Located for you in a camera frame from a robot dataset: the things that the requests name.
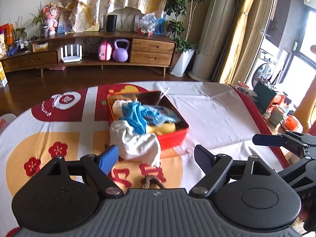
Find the white wifi router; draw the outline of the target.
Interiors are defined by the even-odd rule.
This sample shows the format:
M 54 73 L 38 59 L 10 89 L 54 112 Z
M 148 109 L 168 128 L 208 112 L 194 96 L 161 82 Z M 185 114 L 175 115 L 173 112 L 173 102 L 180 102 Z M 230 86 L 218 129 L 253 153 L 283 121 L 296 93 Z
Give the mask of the white wifi router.
M 63 63 L 80 62 L 83 57 L 83 48 L 79 44 L 60 47 L 60 59 Z

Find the yellow carton box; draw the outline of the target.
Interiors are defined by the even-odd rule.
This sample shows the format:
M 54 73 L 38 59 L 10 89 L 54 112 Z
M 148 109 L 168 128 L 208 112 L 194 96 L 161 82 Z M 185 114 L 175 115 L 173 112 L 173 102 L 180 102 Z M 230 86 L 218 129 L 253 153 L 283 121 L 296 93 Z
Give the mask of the yellow carton box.
M 0 62 L 0 87 L 3 88 L 7 85 L 8 80 L 4 72 L 2 63 Z

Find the clear plastic bag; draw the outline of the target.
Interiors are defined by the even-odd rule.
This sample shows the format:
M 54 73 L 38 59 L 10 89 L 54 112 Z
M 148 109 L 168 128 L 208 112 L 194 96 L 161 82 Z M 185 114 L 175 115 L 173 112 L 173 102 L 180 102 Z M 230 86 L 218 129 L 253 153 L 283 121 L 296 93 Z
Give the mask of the clear plastic bag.
M 157 25 L 157 18 L 154 13 L 142 16 L 138 21 L 137 33 L 144 36 L 153 36 Z

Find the tall green potted plant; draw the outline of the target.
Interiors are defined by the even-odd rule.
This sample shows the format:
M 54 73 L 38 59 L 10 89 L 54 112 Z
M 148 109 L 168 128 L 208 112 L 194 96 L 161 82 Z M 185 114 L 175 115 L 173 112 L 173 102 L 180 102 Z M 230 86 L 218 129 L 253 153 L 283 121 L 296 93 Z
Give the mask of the tall green potted plant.
M 206 0 L 166 0 L 166 34 L 176 42 L 177 52 L 195 50 L 197 45 L 189 41 L 194 14 L 200 3 Z

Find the pink plush doll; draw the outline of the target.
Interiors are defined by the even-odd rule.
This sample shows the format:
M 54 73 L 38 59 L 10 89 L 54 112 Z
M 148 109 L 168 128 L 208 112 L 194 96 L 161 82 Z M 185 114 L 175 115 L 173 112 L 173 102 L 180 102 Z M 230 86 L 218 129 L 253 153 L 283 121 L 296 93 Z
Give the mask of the pink plush doll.
M 45 18 L 45 25 L 48 27 L 49 35 L 56 34 L 56 27 L 58 26 L 58 21 L 56 17 L 59 13 L 59 6 L 51 2 L 47 7 L 42 10 Z

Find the cereal box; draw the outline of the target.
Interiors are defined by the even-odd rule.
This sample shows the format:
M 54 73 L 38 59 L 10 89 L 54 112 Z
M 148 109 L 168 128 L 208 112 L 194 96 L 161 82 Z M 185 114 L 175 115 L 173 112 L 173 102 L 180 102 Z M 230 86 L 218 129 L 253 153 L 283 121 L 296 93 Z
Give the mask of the cereal box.
M 7 53 L 7 50 L 6 50 L 6 45 L 5 45 L 5 34 L 4 32 L 2 31 L 0 33 L 0 58 L 2 58 L 3 56 L 5 56 Z

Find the small potted green plant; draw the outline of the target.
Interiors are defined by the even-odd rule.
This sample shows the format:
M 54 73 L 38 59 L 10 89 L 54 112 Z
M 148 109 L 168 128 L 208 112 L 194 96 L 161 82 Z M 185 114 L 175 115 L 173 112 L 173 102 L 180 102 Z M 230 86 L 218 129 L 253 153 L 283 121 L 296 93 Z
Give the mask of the small potted green plant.
M 32 16 L 32 26 L 40 25 L 40 37 L 47 38 L 49 35 L 49 27 L 46 24 L 46 16 L 42 9 L 42 4 L 38 6 L 38 14 L 31 13 Z

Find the cartoon printed face mask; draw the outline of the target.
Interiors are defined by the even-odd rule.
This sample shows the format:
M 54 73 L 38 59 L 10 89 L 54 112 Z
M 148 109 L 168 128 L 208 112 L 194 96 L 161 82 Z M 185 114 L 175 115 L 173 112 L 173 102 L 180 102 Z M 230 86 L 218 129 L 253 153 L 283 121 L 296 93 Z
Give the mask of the cartoon printed face mask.
M 164 123 L 176 124 L 181 121 L 181 118 L 172 109 L 164 106 L 147 105 L 146 108 L 149 110 L 146 114 L 146 121 L 150 126 L 161 126 Z

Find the blue packaged item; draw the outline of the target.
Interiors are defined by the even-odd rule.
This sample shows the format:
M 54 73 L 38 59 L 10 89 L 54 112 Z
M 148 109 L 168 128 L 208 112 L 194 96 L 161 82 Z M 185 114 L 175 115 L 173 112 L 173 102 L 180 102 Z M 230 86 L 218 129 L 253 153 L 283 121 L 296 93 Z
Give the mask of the blue packaged item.
M 157 20 L 155 26 L 154 35 L 164 35 L 165 34 L 165 18 L 160 18 Z

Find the purple kettlebell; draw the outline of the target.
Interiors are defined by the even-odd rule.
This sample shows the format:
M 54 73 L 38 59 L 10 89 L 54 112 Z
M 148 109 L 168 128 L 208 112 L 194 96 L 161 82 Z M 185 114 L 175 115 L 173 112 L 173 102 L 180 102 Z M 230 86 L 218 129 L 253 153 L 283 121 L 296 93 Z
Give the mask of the purple kettlebell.
M 126 43 L 125 48 L 118 47 L 118 43 L 123 42 Z M 128 55 L 128 49 L 130 46 L 130 42 L 127 39 L 116 39 L 114 41 L 114 52 L 113 52 L 113 60 L 116 62 L 126 62 L 129 55 Z

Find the yellow curtain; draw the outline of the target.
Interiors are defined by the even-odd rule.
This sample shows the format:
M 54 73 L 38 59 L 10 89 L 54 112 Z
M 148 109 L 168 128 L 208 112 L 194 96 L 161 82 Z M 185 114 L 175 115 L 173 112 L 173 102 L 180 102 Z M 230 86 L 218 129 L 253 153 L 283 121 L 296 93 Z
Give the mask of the yellow curtain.
M 237 0 L 232 29 L 215 67 L 221 84 L 245 81 L 259 51 L 277 0 Z

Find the pink small bag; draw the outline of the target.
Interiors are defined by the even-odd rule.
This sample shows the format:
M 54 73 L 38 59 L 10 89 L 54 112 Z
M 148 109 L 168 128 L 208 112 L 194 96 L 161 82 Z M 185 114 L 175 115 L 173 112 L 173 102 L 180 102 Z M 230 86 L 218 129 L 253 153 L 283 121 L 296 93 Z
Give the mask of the pink small bag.
M 98 58 L 101 61 L 109 61 L 113 52 L 113 45 L 108 41 L 103 41 L 99 46 Z

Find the wooden TV cabinet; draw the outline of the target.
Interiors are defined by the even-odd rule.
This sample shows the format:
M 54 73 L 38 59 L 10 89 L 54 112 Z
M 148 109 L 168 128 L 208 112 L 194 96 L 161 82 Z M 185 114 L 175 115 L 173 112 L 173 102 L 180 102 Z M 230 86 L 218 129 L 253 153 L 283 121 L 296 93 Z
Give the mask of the wooden TV cabinet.
M 132 32 L 82 32 L 37 39 L 30 52 L 3 56 L 5 72 L 58 66 L 172 66 L 175 41 L 165 36 Z

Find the small flat box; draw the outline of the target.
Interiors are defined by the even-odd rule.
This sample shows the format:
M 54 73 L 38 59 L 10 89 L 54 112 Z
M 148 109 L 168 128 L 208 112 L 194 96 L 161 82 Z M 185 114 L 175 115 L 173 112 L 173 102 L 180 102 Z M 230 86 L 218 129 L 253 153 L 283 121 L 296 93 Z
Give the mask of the small flat box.
M 48 48 L 49 43 L 48 42 L 41 42 L 41 43 L 32 43 L 32 49 L 33 52 L 36 53 L 38 51 L 42 51 Z

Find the white plant pot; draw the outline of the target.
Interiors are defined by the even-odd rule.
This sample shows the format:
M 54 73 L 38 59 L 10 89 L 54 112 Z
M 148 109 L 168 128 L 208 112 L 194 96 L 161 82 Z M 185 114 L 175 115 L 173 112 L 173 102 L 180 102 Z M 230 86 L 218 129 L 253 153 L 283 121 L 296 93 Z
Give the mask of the white plant pot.
M 189 62 L 194 54 L 195 50 L 193 49 L 176 53 L 174 56 L 174 62 L 170 68 L 170 74 L 176 77 L 184 76 Z

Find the standing air conditioner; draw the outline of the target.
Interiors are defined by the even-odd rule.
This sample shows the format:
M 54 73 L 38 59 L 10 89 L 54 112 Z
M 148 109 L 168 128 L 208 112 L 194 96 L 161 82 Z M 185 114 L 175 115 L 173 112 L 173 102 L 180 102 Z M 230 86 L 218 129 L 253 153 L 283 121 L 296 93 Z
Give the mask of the standing air conditioner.
M 211 0 L 189 76 L 208 81 L 228 38 L 237 0 Z

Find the black cylindrical speaker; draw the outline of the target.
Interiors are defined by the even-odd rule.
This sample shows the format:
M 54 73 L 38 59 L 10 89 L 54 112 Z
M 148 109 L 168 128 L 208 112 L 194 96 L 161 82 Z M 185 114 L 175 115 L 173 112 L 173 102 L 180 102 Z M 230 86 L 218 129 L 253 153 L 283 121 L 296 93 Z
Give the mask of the black cylindrical speaker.
M 116 31 L 116 23 L 117 23 L 117 15 L 115 15 L 115 14 L 107 15 L 105 30 L 107 32 L 115 32 Z

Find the white mesh net bag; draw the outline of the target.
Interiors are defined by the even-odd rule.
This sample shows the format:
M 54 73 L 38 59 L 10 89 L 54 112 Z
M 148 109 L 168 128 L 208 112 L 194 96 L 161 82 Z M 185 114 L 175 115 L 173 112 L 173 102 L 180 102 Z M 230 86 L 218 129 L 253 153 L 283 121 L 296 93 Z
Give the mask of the white mesh net bag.
M 117 117 L 123 117 L 122 107 L 131 102 L 131 100 L 115 100 L 112 106 L 114 115 Z

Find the white cloth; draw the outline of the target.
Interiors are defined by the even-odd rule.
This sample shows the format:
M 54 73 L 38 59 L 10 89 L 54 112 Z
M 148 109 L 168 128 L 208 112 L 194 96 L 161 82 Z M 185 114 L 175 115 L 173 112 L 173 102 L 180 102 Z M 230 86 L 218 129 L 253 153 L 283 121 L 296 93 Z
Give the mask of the white cloth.
M 160 166 L 161 145 L 154 133 L 138 134 L 126 120 L 113 121 L 110 145 L 116 145 L 123 160 L 136 160 L 150 166 Z

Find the blue rubber glove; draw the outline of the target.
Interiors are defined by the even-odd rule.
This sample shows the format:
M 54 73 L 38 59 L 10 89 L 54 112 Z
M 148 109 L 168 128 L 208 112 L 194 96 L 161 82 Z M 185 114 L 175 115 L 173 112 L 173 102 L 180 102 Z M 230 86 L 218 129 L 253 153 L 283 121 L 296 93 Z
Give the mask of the blue rubber glove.
M 161 115 L 157 108 L 149 105 L 142 105 L 140 102 L 130 102 L 122 106 L 123 117 L 138 134 L 146 134 L 146 127 L 160 126 Z

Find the red rectangular tin box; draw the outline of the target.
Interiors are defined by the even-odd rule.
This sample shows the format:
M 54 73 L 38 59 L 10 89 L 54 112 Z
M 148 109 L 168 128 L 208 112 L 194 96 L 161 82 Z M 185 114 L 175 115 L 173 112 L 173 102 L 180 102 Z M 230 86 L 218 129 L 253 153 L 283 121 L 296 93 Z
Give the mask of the red rectangular tin box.
M 165 133 L 159 131 L 161 134 L 157 134 L 161 150 L 166 150 L 181 145 L 189 130 L 189 125 L 179 113 L 179 111 L 175 108 L 175 106 L 171 103 L 170 99 L 165 96 L 162 97 L 162 95 L 163 93 L 158 90 L 137 92 L 128 91 L 127 93 L 110 94 L 107 97 L 109 125 L 111 126 L 113 121 L 119 119 L 119 117 L 114 114 L 113 110 L 115 100 L 137 100 L 142 105 L 158 106 L 158 109 L 165 109 L 166 112 L 171 111 L 179 118 L 179 122 L 174 123 L 175 126 L 172 131 L 167 131 Z

